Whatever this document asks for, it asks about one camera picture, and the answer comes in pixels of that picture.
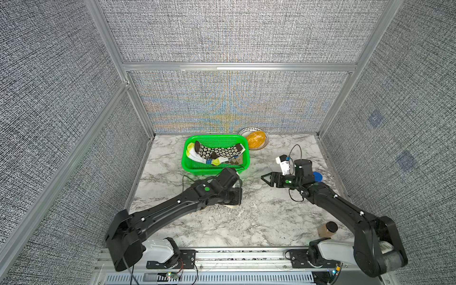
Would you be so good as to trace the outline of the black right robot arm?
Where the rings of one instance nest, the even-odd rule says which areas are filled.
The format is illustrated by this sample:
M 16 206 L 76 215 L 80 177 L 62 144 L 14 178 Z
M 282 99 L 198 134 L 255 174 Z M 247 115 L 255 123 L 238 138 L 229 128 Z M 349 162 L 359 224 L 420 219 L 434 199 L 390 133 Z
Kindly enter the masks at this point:
M 270 172 L 261 176 L 270 187 L 297 190 L 308 200 L 342 222 L 354 235 L 353 243 L 321 238 L 309 245 L 308 260 L 319 266 L 324 260 L 356 264 L 369 277 L 378 277 L 408 264 L 395 222 L 362 210 L 315 179 L 310 160 L 294 162 L 294 173 Z

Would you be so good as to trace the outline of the white sock blue yellow patches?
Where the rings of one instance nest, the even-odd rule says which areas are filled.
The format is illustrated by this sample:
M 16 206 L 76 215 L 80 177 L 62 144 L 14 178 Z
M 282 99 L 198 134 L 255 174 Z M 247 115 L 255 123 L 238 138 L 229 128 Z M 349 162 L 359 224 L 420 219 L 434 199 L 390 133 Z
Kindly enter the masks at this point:
M 218 154 L 214 148 L 205 147 L 199 141 L 189 143 L 185 154 L 187 158 L 205 165 L 218 166 L 229 161 L 228 158 Z

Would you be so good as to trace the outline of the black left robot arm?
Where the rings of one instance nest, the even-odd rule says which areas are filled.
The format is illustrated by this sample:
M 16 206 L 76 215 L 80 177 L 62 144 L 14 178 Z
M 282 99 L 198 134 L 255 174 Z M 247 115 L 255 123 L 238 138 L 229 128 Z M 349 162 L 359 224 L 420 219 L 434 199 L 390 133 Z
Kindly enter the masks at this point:
M 105 236 L 114 269 L 124 271 L 139 262 L 146 251 L 143 242 L 179 218 L 211 205 L 240 205 L 242 188 L 235 187 L 240 181 L 234 168 L 224 168 L 157 206 L 132 214 L 118 212 Z

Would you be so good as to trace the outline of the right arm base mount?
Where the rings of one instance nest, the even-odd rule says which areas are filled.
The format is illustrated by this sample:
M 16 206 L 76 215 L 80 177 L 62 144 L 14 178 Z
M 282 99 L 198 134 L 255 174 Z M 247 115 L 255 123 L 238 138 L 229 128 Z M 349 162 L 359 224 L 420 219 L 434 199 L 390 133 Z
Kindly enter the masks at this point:
M 336 268 L 337 265 L 358 269 L 353 246 L 353 242 L 336 241 L 326 237 L 310 242 L 305 249 L 288 249 L 284 253 L 284 257 L 292 263 L 292 267 L 295 269 L 330 269 Z

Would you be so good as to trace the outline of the brown checkered argyle sock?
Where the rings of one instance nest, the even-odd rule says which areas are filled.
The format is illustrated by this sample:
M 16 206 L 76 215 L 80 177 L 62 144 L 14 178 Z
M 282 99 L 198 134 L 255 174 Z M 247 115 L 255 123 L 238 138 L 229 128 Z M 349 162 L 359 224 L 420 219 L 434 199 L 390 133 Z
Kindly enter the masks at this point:
M 243 154 L 241 154 L 238 157 L 231 160 L 229 162 L 229 164 L 234 165 L 234 166 L 244 167 Z

